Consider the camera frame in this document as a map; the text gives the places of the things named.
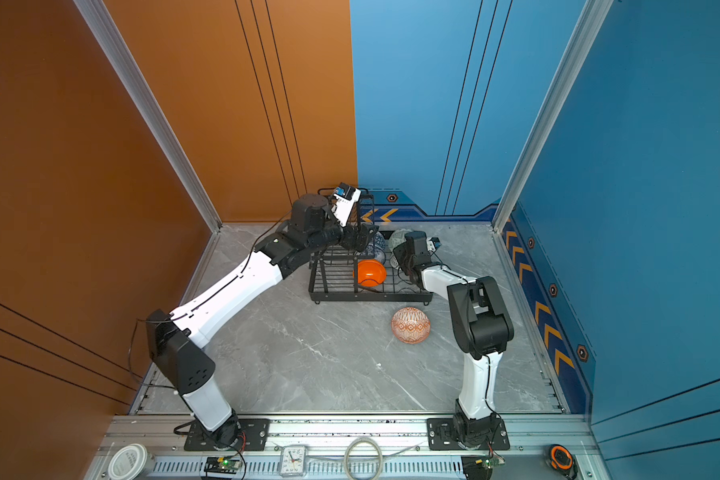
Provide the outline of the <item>black wire dish rack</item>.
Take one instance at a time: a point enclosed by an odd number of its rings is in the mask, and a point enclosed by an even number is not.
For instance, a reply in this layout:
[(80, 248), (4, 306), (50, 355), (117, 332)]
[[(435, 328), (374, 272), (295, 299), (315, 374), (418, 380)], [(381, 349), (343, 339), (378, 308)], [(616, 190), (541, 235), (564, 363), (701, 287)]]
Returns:
[(415, 286), (394, 261), (388, 244), (389, 231), (382, 231), (373, 219), (377, 212), (373, 195), (360, 191), (350, 222), (371, 231), (368, 244), (360, 251), (332, 246), (310, 261), (308, 292), (312, 301), (322, 302), (414, 302), (428, 305), (433, 294)]

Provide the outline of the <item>green patterned bowl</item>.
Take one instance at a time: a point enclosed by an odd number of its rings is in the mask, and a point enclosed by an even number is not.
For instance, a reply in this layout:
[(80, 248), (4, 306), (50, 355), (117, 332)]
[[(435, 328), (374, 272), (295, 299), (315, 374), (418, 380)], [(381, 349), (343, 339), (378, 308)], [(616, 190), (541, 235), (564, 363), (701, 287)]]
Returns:
[(387, 241), (389, 248), (394, 250), (398, 245), (403, 244), (408, 233), (411, 233), (410, 229), (395, 230)]

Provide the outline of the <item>right circuit board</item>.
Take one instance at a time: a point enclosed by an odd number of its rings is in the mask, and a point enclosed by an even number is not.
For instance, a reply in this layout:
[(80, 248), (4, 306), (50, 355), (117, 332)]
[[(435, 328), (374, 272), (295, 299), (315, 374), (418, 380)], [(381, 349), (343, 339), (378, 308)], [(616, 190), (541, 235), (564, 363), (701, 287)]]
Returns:
[(487, 456), (478, 458), (475, 461), (476, 465), (486, 470), (493, 470), (498, 466), (505, 464), (505, 459), (496, 452), (489, 453)]

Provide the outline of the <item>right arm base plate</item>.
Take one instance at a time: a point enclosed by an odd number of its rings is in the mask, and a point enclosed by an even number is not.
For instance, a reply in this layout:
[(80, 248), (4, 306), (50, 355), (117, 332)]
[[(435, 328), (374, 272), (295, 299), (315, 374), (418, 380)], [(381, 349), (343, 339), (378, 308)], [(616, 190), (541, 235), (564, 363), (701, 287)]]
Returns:
[(432, 451), (509, 451), (511, 449), (509, 434), (504, 424), (490, 431), (477, 445), (467, 445), (458, 440), (452, 417), (428, 418), (426, 429), (429, 449)]

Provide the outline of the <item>small white clock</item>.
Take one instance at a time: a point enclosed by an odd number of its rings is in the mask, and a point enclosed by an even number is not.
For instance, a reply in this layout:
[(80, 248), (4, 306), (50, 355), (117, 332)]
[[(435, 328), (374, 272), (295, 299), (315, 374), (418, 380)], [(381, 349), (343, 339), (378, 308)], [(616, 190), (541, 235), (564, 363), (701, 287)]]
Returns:
[(283, 478), (303, 477), (307, 470), (306, 445), (288, 445), (281, 448), (279, 475)]

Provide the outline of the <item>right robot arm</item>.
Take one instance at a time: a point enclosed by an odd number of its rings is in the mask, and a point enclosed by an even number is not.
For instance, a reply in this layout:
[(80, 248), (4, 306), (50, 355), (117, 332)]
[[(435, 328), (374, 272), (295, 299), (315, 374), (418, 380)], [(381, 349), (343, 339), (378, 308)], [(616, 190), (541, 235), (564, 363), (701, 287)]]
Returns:
[(466, 449), (506, 451), (509, 434), (494, 393), (514, 325), (495, 278), (451, 269), (435, 258), (438, 246), (439, 241), (425, 232), (411, 231), (393, 254), (417, 287), (448, 301), (453, 336), (464, 354), (462, 387), (453, 414), (455, 440)]

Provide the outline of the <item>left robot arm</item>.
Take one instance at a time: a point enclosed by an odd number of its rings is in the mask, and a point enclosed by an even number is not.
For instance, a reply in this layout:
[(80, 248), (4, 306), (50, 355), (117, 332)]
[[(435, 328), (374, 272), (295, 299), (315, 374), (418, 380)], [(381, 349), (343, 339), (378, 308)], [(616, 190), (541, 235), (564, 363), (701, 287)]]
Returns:
[(241, 426), (216, 382), (216, 364), (206, 345), (245, 306), (315, 255), (333, 246), (364, 251), (377, 229), (352, 217), (362, 197), (361, 189), (345, 183), (329, 196), (303, 195), (221, 280), (171, 312), (156, 310), (145, 319), (150, 359), (211, 448), (238, 448)]

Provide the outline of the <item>blue geometric pattern bowl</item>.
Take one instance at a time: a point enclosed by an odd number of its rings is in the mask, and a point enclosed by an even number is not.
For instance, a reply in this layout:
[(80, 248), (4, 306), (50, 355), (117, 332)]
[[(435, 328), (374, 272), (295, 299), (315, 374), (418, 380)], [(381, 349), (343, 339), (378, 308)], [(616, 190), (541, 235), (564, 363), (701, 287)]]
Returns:
[(373, 239), (369, 242), (367, 252), (372, 258), (380, 263), (384, 263), (387, 258), (386, 254), (387, 241), (381, 232), (376, 232)]

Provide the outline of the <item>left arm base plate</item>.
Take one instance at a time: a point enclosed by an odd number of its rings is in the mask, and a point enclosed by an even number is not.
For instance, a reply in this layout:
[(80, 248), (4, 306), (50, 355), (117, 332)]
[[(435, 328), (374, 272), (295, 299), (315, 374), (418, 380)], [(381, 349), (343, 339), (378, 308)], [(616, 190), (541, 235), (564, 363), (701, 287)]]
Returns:
[(198, 420), (189, 424), (185, 451), (259, 452), (265, 449), (270, 427), (267, 418), (230, 419), (210, 432)]

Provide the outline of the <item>red patterned bowl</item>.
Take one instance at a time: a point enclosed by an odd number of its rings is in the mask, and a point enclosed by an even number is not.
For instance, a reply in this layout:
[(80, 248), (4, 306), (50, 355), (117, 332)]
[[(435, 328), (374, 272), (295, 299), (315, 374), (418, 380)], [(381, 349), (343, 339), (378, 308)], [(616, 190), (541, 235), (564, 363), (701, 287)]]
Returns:
[(404, 307), (394, 313), (390, 321), (393, 335), (406, 344), (418, 344), (430, 334), (429, 317), (420, 309)]

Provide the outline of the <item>left green circuit board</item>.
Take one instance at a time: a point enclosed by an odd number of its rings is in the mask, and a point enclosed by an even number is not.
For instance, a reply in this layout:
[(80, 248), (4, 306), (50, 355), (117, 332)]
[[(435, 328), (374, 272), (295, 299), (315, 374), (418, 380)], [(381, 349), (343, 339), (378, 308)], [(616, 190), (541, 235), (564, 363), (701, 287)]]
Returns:
[(208, 456), (203, 466), (203, 475), (217, 479), (243, 478), (246, 470), (246, 463), (240, 457)]

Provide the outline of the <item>white round lid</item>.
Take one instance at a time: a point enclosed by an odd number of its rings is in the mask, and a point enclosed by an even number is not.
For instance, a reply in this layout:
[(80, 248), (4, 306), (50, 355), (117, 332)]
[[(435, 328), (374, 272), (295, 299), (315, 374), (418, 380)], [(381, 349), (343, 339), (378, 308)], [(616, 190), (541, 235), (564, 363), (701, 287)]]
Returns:
[(133, 480), (141, 475), (149, 460), (147, 449), (141, 444), (130, 444), (112, 457), (107, 475), (111, 480)]

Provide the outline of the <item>orange black tape measure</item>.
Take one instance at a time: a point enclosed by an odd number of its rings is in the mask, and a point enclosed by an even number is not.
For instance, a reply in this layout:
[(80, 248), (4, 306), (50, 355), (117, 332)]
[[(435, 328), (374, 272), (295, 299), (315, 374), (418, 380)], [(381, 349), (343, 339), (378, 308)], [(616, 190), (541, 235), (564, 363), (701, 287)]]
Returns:
[(578, 478), (579, 467), (575, 456), (564, 446), (553, 444), (548, 449), (547, 461), (549, 466), (565, 479)]

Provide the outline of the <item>orange plastic bowl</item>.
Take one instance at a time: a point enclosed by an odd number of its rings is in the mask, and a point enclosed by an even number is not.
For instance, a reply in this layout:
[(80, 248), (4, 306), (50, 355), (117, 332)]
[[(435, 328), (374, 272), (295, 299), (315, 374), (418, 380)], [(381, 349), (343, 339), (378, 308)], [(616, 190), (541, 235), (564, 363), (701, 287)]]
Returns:
[(359, 286), (377, 287), (385, 283), (387, 270), (382, 263), (374, 259), (360, 260), (354, 278)]

